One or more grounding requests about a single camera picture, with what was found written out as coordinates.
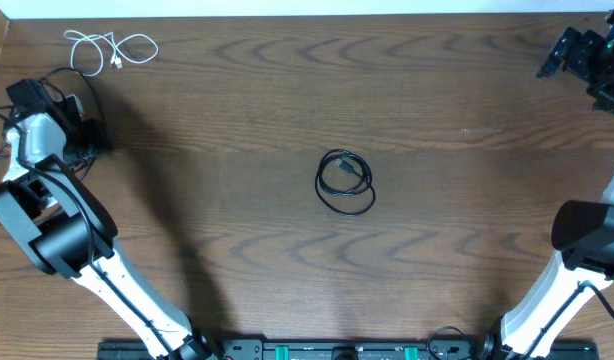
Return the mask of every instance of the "coiled black cable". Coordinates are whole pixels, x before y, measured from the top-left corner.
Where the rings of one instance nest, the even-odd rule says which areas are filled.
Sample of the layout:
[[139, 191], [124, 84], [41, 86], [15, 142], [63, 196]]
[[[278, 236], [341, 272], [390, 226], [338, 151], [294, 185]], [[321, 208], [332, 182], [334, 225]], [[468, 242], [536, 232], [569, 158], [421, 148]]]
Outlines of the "coiled black cable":
[[[354, 169], [354, 166], [347, 162], [345, 159], [351, 160], [358, 164], [358, 166], [360, 167], [360, 174]], [[329, 165], [331, 162], [334, 162], [338, 167], [345, 170], [346, 172], [356, 175], [360, 179], [358, 183], [347, 190], [338, 190], [329, 186], [323, 179], [323, 172], [325, 171], [327, 165]], [[327, 207], [335, 213], [343, 216], [358, 216], [366, 213], [369, 209], [371, 209], [372, 206], [374, 206], [374, 203], [376, 202], [376, 191], [371, 185], [372, 179], [373, 178], [371, 174], [371, 169], [363, 158], [354, 154], [351, 151], [347, 151], [344, 149], [334, 149], [327, 152], [325, 156], [323, 156], [323, 158], [320, 160], [320, 164], [318, 165], [318, 172], [316, 172], [315, 181], [316, 195], [318, 195], [323, 204], [327, 205]], [[360, 195], [369, 189], [371, 190], [371, 203], [369, 203], [369, 205], [367, 205], [364, 209], [360, 211], [342, 211], [330, 204], [327, 200], [325, 200], [325, 198], [321, 194], [321, 189], [325, 194], [331, 196], [355, 196]]]

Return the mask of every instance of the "white backdrop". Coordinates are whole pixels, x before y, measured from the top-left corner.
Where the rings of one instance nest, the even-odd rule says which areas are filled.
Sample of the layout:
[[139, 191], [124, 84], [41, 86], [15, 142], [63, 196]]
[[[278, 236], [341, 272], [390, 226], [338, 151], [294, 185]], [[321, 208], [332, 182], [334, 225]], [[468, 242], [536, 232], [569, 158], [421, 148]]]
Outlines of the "white backdrop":
[[605, 12], [614, 0], [0, 0], [10, 19]]

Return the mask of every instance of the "coiled white cable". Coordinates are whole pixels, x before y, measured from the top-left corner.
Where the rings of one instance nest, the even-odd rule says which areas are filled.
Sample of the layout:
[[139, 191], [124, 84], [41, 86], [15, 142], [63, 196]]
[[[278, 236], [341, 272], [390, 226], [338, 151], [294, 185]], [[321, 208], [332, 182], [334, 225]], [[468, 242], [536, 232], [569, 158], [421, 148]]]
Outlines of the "coiled white cable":
[[[118, 67], [119, 69], [122, 68], [122, 61], [120, 60], [120, 57], [118, 55], [120, 55], [123, 59], [129, 61], [132, 64], [144, 64], [150, 60], [152, 60], [153, 58], [156, 57], [156, 55], [158, 55], [158, 45], [156, 45], [156, 42], [154, 40], [152, 40], [149, 36], [145, 35], [145, 34], [134, 34], [131, 36], [128, 36], [124, 39], [122, 39], [121, 41], [119, 41], [118, 43], [116, 43], [116, 41], [114, 40], [114, 32], [110, 32], [107, 33], [105, 35], [100, 35], [100, 34], [92, 34], [92, 35], [85, 35], [83, 33], [81, 33], [80, 31], [76, 31], [76, 30], [67, 30], [64, 33], [65, 39], [67, 40], [73, 40], [75, 41], [74, 46], [71, 48], [71, 58], [69, 60], [69, 64], [71, 65], [71, 67], [74, 67], [74, 55], [76, 54], [76, 48], [78, 47], [78, 45], [80, 43], [82, 43], [83, 41], [87, 41], [92, 43], [96, 49], [98, 50], [98, 53], [100, 54], [100, 67], [98, 68], [98, 71], [91, 73], [91, 74], [83, 74], [85, 76], [96, 76], [98, 74], [100, 74], [101, 71], [103, 71], [103, 67], [105, 66], [105, 56], [103, 55], [103, 50], [100, 48], [100, 46], [98, 46], [98, 44], [96, 43], [96, 41], [98, 40], [105, 40], [107, 41], [107, 43], [111, 46], [112, 50], [114, 51], [111, 55], [111, 61], [109, 62], [110, 65], [116, 65], [116, 67]], [[145, 38], [147, 40], [149, 40], [149, 42], [151, 42], [154, 45], [155, 51], [154, 54], [150, 57], [148, 57], [147, 59], [144, 60], [134, 60], [129, 58], [127, 55], [123, 54], [122, 51], [120, 51], [120, 45], [122, 45], [122, 43], [124, 43], [127, 40], [133, 39], [135, 37], [142, 37]]]

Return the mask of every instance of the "wooden table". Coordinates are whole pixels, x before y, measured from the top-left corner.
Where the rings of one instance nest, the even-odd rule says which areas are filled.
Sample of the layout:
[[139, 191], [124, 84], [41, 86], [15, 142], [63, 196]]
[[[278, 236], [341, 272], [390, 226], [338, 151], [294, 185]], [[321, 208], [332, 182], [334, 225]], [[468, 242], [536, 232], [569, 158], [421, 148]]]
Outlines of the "wooden table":
[[[602, 17], [14, 21], [0, 104], [7, 85], [69, 64], [66, 29], [146, 33], [157, 61], [92, 80], [116, 149], [85, 184], [196, 325], [284, 339], [483, 334], [545, 267], [559, 206], [599, 199], [614, 173], [614, 117], [592, 113], [573, 76], [534, 77], [567, 26], [598, 30]], [[95, 69], [86, 47], [77, 66]], [[77, 76], [55, 83], [98, 116]], [[338, 147], [375, 175], [378, 200], [359, 218], [314, 194], [319, 158]], [[606, 294], [614, 305], [614, 286]], [[614, 359], [597, 300], [564, 336]], [[135, 335], [0, 228], [0, 359], [91, 359], [112, 338]]]

